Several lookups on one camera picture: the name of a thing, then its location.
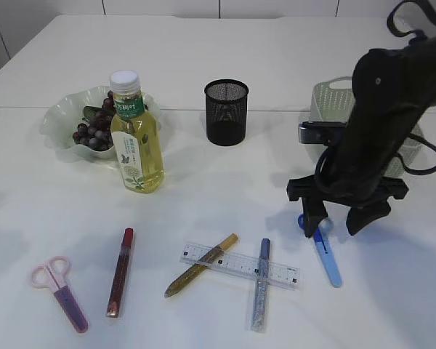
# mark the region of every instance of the white bowl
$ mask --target white bowl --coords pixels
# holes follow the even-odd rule
[[[73,133],[76,132],[78,124],[82,120],[82,110],[85,106],[101,107],[103,100],[110,90],[108,86],[98,86],[87,91],[75,93],[64,97],[57,104],[53,105],[46,113],[40,126],[40,133],[46,135],[55,153],[66,161],[85,160],[112,160],[116,157],[115,147],[107,151],[94,151],[82,144],[75,144]],[[143,93],[144,104],[158,120],[161,110],[150,95]]]

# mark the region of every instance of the plastic basket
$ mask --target plastic basket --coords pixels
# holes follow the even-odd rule
[[[339,81],[351,81],[349,76],[333,79],[316,84],[312,93],[309,121],[340,121],[347,122],[350,112],[354,108],[355,98],[351,89],[333,88],[332,84]],[[423,137],[423,132],[417,124],[412,133]],[[309,151],[310,157],[317,161],[326,147],[317,145]],[[399,150],[405,164],[409,167],[421,149],[421,144],[407,138]],[[404,173],[402,164],[397,158],[389,163],[385,176],[398,178]]]

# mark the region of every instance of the silver glitter pen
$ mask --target silver glitter pen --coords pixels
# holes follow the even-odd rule
[[[254,311],[251,329],[263,332],[265,329],[265,311],[267,307],[268,264],[270,259],[270,240],[264,238],[260,246],[260,258],[257,281],[255,283]]]

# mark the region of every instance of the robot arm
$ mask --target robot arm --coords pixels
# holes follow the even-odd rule
[[[436,13],[427,0],[405,2],[417,3],[436,23]],[[389,29],[401,4],[389,16]],[[402,36],[397,29],[391,32]],[[290,180],[287,188],[291,201],[302,198],[306,237],[313,236],[328,216],[323,201],[352,207],[347,228],[355,235],[390,213],[390,196],[402,199],[407,194],[402,180],[383,176],[405,139],[416,137],[411,131],[423,113],[436,105],[436,37],[428,39],[421,31],[410,33],[419,36],[406,48],[372,49],[359,60],[352,75],[355,106],[345,128],[339,123],[302,125],[328,138],[315,174]]]

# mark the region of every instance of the white bottle cap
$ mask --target white bottle cap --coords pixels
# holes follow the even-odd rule
[[[116,71],[110,76],[110,88],[119,95],[133,95],[140,91],[139,76],[135,71]]]

